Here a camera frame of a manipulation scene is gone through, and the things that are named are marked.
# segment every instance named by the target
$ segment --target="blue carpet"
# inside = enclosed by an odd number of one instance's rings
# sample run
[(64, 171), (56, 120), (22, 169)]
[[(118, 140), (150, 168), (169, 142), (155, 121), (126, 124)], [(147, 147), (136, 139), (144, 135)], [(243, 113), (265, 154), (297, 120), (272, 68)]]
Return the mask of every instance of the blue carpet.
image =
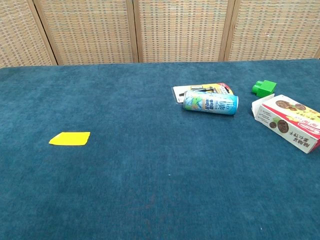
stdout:
[[(258, 80), (320, 111), (317, 59), (0, 69), (0, 239), (319, 239), (320, 148), (254, 120)], [(234, 116), (175, 103), (219, 82)]]

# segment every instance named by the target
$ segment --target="green toy block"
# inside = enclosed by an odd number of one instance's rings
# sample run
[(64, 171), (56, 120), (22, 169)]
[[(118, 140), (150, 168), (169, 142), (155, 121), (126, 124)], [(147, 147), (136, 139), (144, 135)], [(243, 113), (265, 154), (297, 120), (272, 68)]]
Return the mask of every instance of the green toy block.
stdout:
[(258, 97), (264, 98), (274, 93), (276, 85), (277, 84), (273, 81), (257, 81), (252, 87), (252, 92), (255, 93)]

